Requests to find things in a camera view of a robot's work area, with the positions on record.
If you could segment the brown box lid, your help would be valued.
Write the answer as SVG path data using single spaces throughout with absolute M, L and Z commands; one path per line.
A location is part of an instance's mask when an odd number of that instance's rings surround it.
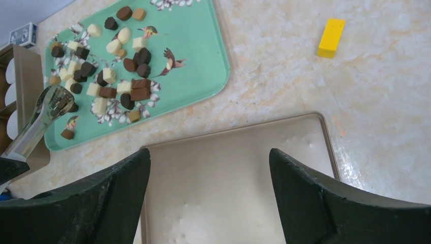
M 284 243 L 272 148 L 339 177 L 318 112 L 152 144 L 134 243 Z

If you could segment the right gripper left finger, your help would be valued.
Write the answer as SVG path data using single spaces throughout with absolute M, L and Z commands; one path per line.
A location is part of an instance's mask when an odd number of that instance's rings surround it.
M 143 148 L 63 187 L 1 202 L 1 243 L 132 243 L 150 168 Z

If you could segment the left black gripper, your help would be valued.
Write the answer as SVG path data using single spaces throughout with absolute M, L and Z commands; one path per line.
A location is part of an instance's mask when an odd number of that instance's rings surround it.
M 23 156 L 6 158 L 1 156 L 1 185 L 8 183 L 21 174 L 29 171 L 29 165 Z

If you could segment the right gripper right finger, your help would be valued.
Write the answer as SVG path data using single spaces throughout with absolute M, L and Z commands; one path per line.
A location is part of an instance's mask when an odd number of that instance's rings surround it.
M 270 174 L 286 243 L 430 243 L 430 206 L 376 195 L 273 148 Z

